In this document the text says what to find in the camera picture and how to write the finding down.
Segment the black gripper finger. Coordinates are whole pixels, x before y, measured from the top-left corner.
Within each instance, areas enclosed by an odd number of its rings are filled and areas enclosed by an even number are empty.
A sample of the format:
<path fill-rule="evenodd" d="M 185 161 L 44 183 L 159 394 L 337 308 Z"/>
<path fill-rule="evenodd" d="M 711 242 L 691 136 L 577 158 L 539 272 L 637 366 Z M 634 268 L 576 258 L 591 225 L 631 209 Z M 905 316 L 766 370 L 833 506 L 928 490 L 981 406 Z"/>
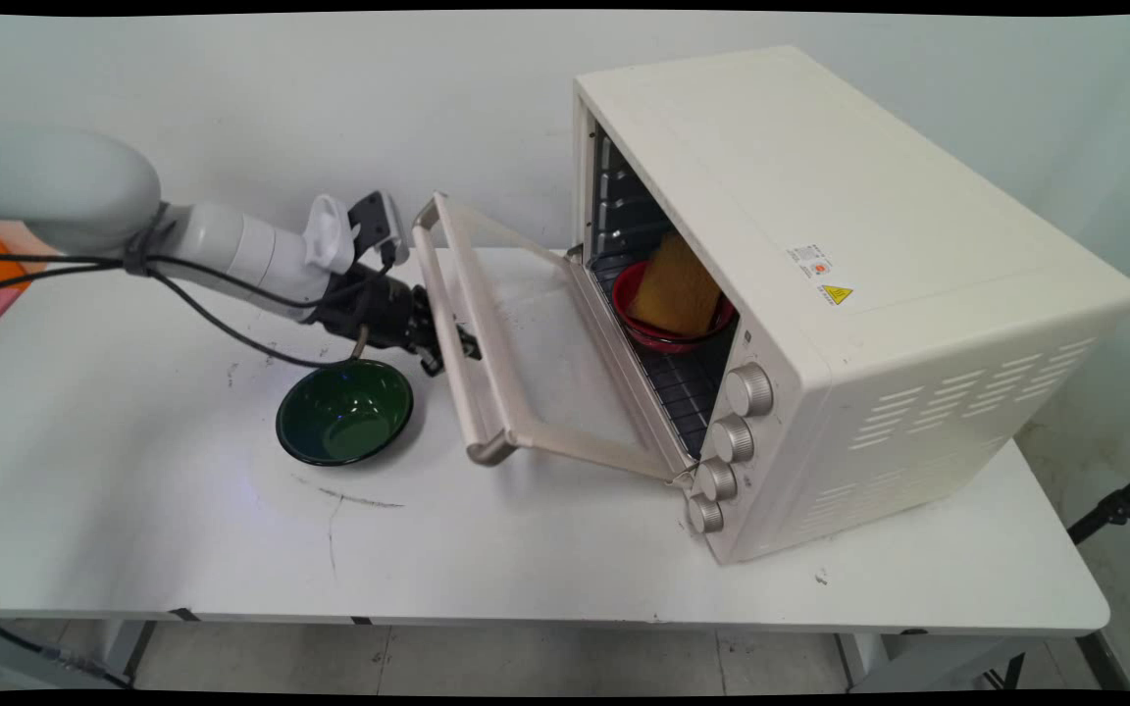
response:
<path fill-rule="evenodd" d="M 445 371 L 434 325 L 414 326 L 414 352 L 420 357 L 421 371 L 425 371 L 428 377 L 435 378 Z"/>
<path fill-rule="evenodd" d="M 434 310 L 432 310 L 428 293 L 423 285 L 412 286 L 412 349 L 415 325 L 434 325 L 437 331 Z M 468 333 L 466 328 L 459 325 L 459 323 L 457 323 L 457 335 L 459 345 L 461 345 L 463 356 L 475 359 L 475 361 L 481 361 L 483 352 L 479 340 L 477 340 L 471 333 Z"/>

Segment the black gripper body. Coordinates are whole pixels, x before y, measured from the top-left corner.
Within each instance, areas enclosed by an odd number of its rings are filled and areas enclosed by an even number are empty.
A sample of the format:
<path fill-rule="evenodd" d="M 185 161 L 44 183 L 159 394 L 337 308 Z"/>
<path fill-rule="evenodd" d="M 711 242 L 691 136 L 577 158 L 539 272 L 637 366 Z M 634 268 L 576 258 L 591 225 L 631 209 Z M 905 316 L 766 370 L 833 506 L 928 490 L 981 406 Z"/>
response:
<path fill-rule="evenodd" d="M 328 295 L 355 290 L 341 300 L 319 305 L 315 322 L 328 333 L 353 341 L 367 332 L 365 345 L 376 349 L 403 349 L 417 352 L 423 340 L 421 286 L 405 284 L 377 270 L 354 265 L 345 276 L 329 277 Z"/>

